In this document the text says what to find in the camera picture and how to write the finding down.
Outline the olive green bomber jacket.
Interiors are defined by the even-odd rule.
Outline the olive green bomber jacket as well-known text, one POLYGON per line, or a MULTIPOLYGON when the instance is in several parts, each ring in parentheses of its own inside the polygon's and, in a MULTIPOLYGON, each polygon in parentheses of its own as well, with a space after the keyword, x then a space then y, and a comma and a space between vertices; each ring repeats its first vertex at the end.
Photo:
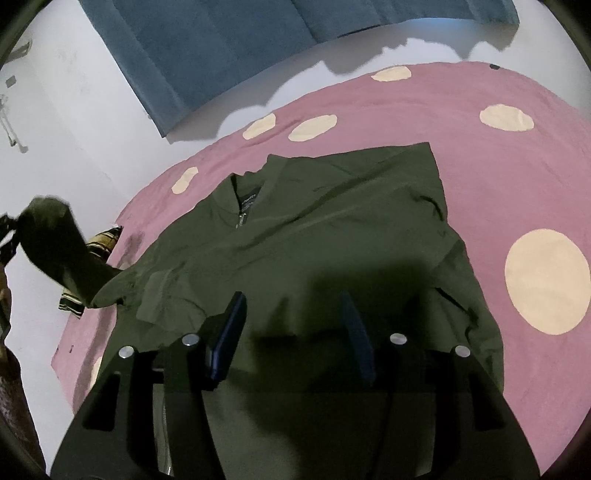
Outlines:
POLYGON ((349 294, 375 338, 470 347, 496 385, 503 342, 449 225, 426 143, 318 158, 271 156, 230 175, 131 266, 93 262, 69 208, 39 197, 17 232, 29 260, 93 308, 115 306, 104 354, 168 345, 245 294, 228 385, 208 403, 233 479, 313 479, 328 464, 304 425, 308 383, 346 364, 337 316, 349 294))

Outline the plaid brown pillow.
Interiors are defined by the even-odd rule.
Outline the plaid brown pillow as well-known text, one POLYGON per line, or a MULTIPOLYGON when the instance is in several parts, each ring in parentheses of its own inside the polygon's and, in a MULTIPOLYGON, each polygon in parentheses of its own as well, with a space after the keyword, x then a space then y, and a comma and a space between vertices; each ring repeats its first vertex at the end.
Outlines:
MULTIPOLYGON (((107 264, 122 231, 122 226, 114 225, 108 230, 97 233, 86 242, 88 253, 95 264, 107 264)), ((80 318, 85 310, 85 304, 77 293, 64 288, 59 298, 58 309, 80 318)))

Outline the blue curtain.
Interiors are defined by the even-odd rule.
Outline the blue curtain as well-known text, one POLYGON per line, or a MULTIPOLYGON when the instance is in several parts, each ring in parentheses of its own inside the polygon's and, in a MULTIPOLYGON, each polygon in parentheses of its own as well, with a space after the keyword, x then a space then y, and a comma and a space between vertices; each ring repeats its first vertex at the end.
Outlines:
POLYGON ((415 19, 517 25, 511 1, 84 1, 161 136, 207 102, 325 42, 415 19))

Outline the pink polka dot bedsheet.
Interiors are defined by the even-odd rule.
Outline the pink polka dot bedsheet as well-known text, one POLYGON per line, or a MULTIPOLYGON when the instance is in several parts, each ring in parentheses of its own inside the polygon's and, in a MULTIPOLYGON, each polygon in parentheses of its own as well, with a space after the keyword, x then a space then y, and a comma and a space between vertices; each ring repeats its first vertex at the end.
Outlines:
POLYGON ((540 469, 590 439, 590 124, 535 81, 479 62, 392 67, 305 95, 167 169, 119 215, 136 260, 224 174, 270 153, 426 141, 505 343, 505 396, 540 469))

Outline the wall vent plate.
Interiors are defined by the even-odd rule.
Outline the wall vent plate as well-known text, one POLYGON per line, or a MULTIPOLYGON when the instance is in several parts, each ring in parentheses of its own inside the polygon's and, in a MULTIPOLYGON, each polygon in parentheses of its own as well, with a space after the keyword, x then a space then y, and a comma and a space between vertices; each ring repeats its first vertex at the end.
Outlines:
POLYGON ((14 86, 17 83, 16 77, 15 76, 11 76, 9 77, 6 81, 6 87, 7 88, 11 88, 12 86, 14 86))

